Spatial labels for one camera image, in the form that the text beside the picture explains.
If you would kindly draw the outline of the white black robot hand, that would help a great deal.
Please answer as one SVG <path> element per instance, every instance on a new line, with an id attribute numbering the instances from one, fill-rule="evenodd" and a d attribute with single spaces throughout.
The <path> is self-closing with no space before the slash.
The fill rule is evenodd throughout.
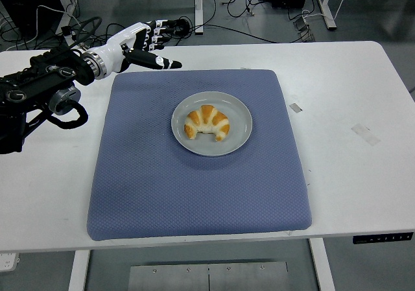
<path id="1" fill-rule="evenodd" d="M 175 21 L 155 20 L 135 23 L 112 36 L 105 45 L 95 49 L 101 62 L 102 75 L 122 73 L 134 64 L 148 69 L 179 69 L 179 61 L 164 58 L 153 51 L 164 48 L 165 35 L 174 31 Z"/>

